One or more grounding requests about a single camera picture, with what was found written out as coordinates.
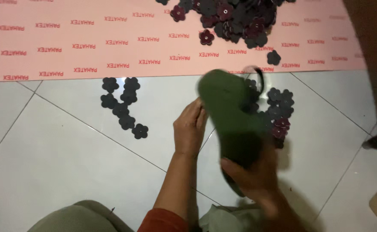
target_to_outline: finger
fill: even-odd
[[[245,178],[248,173],[244,168],[235,162],[223,158],[220,161],[221,168],[241,187],[246,183]]]
[[[191,105],[188,107],[187,115],[186,115],[188,121],[190,122],[197,121],[197,118],[201,112],[201,105],[202,105],[202,102],[200,98],[197,98],[194,102],[191,103]]]
[[[208,114],[204,108],[201,108],[200,115],[197,119],[197,128],[204,128],[206,126]]]

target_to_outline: cardboard piece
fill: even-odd
[[[285,2],[268,43],[255,49],[243,39],[201,45],[200,15],[175,22],[177,3],[0,0],[0,81],[366,68],[341,0]],[[282,56],[278,66],[267,64],[271,50]]]

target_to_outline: tile grout line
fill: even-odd
[[[2,143],[2,141],[5,139],[6,135],[8,134],[8,132],[11,130],[12,126],[15,124],[15,122],[18,120],[18,118],[20,117],[20,115],[22,114],[22,112],[24,111],[25,107],[27,107],[28,103],[30,103],[32,97],[34,96],[34,92],[32,93],[31,95],[31,98],[27,101],[27,103],[25,104],[24,108],[22,108],[21,112],[19,112],[18,116],[16,117],[16,119],[14,120],[14,122],[12,123],[12,125],[9,127],[9,129],[7,130],[7,132],[5,133],[5,135],[2,137],[1,141],[0,141],[0,145]]]
[[[64,110],[64,109],[60,108],[60,107],[59,107],[59,106],[57,106],[56,104],[54,104],[54,103],[52,103],[52,102],[48,101],[47,99],[43,98],[42,96],[38,95],[37,93],[34,93],[34,94],[35,94],[35,95],[37,95],[38,97],[40,97],[40,98],[44,99],[45,101],[49,102],[50,104],[52,104],[53,106],[57,107],[58,109],[60,109],[60,110],[64,111],[65,113],[67,113],[67,114],[71,115],[72,117],[74,117],[75,119],[79,120],[79,121],[80,121],[80,122],[82,122],[83,124],[86,124],[87,126],[89,126],[90,128],[92,128],[93,130],[97,131],[98,133],[102,134],[103,136],[107,137],[108,139],[112,140],[113,142],[115,142],[115,143],[119,144],[120,146],[124,147],[125,149],[129,150],[129,151],[130,151],[130,152],[132,152],[133,154],[135,154],[135,155],[139,156],[139,157],[140,157],[140,158],[142,158],[143,160],[145,160],[145,161],[149,162],[150,164],[152,164],[152,165],[156,166],[157,168],[159,168],[159,169],[160,169],[160,170],[162,170],[163,172],[167,173],[167,172],[166,172],[166,171],[165,171],[164,169],[162,169],[162,168],[160,168],[159,166],[157,166],[157,165],[155,165],[155,164],[151,163],[150,161],[146,160],[145,158],[143,158],[142,156],[138,155],[138,154],[137,154],[137,153],[135,153],[134,151],[132,151],[132,150],[130,150],[130,149],[128,149],[128,148],[126,148],[126,147],[125,147],[124,145],[122,145],[122,144],[120,144],[119,142],[117,142],[117,141],[113,140],[112,138],[108,137],[107,135],[105,135],[105,134],[104,134],[104,133],[102,133],[101,131],[99,131],[99,130],[95,129],[94,127],[92,127],[92,126],[88,125],[87,123],[85,123],[85,122],[84,122],[84,121],[82,121],[81,119],[79,119],[79,118],[75,117],[75,116],[74,116],[74,115],[72,115],[71,113],[68,113],[68,112],[67,112],[66,110]]]
[[[302,82],[305,86],[307,86],[309,89],[311,89],[313,92],[315,92],[315,94],[317,94],[319,97],[321,97],[323,100],[325,100],[327,103],[329,103],[331,106],[333,106],[333,108],[335,108],[337,111],[339,111],[341,114],[343,114],[347,119],[349,119],[352,123],[354,123],[356,126],[358,126],[360,129],[362,129],[364,132],[366,132],[366,134],[370,135],[369,132],[367,132],[365,129],[361,128],[361,126],[359,126],[357,123],[355,123],[352,119],[350,119],[349,117],[347,117],[346,114],[344,114],[342,111],[340,111],[338,108],[336,108],[334,105],[332,105],[332,103],[330,103],[329,101],[327,101],[324,97],[322,97],[320,94],[318,94],[314,89],[310,88],[305,82],[303,82],[302,80],[300,80],[297,76],[295,76],[293,73],[290,72],[291,75],[293,75],[297,80],[299,80],[300,82]]]
[[[319,217],[320,213],[322,212],[323,208],[326,206],[326,204],[328,203],[329,199],[331,198],[331,196],[333,195],[333,193],[335,192],[337,186],[340,184],[340,182],[342,181],[343,177],[346,175],[346,172],[349,170],[350,166],[352,165],[353,161],[355,160],[357,154],[359,153],[359,151],[361,150],[362,146],[359,147],[359,149],[357,150],[355,156],[353,157],[353,159],[351,160],[350,164],[347,166],[345,172],[343,173],[343,175],[340,177],[339,181],[337,182],[336,186],[334,187],[333,191],[330,193],[330,196],[327,198],[327,200],[325,201],[325,203],[323,204],[322,208],[320,208],[319,210],[319,213],[317,214],[317,216],[315,217],[315,219],[313,220],[313,222],[315,222],[317,220],[317,218]]]
[[[18,84],[22,85],[23,87],[27,88],[29,91],[31,92],[34,92],[33,90],[31,90],[30,88],[26,87],[25,85],[21,84],[19,81],[17,81]]]
[[[37,92],[38,88],[40,87],[40,85],[42,84],[44,80],[41,81],[41,83],[37,86],[37,88],[35,89],[34,93]]]

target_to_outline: white tile floor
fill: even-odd
[[[139,78],[129,109],[150,128],[142,140],[100,106],[101,79],[0,83],[0,232],[26,231],[83,199],[115,207],[137,230],[174,150],[172,122],[196,98],[198,78]],[[267,83],[294,92],[296,102],[279,166],[290,204],[321,231],[377,231],[368,206],[377,191],[377,151],[360,149],[377,122],[367,73],[270,73]],[[213,203],[240,201],[222,179],[213,128],[209,121],[199,155],[200,216]]]

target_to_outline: hand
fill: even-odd
[[[267,216],[277,215],[275,201],[281,196],[277,180],[278,155],[270,141],[265,141],[260,157],[250,169],[228,159],[221,159],[221,168],[238,184],[245,196],[258,203]]]
[[[207,113],[200,98],[190,103],[173,123],[176,153],[196,157],[203,143]]]

